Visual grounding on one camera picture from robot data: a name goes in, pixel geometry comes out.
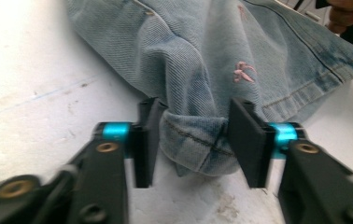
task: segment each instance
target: denim fabric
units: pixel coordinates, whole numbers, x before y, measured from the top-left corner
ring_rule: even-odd
[[[160,146],[182,173],[238,168],[225,138],[231,97],[283,121],[353,78],[352,45],[274,1],[68,0],[68,8],[123,78],[169,106]]]

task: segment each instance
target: white surface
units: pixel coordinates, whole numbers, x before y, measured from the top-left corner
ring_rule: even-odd
[[[135,121],[143,98],[73,32],[64,1],[0,1],[0,181],[49,179],[96,123]],[[304,126],[353,169],[353,83]],[[268,190],[249,190],[240,173],[177,177],[160,154],[154,188],[130,188],[131,223],[282,223],[275,197],[282,164],[275,162]]]

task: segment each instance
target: human hand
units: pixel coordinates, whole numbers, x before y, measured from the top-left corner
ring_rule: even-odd
[[[328,3],[332,5],[328,28],[342,34],[353,25],[353,0],[328,0]]]

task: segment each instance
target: white table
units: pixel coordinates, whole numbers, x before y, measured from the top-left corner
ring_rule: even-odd
[[[48,180],[96,123],[137,120],[144,98],[74,33],[64,1],[0,1],[0,181]],[[353,82],[304,126],[353,169]],[[282,166],[275,162],[268,190],[248,189],[241,173],[177,177],[160,154],[154,188],[129,188],[131,223],[282,223],[275,197]]]

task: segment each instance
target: jeans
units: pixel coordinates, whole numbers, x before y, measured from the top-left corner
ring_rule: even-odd
[[[135,88],[168,105],[161,150],[181,175],[238,168],[232,97],[265,121],[318,107],[353,79],[353,46],[272,0],[67,0],[76,31]]]

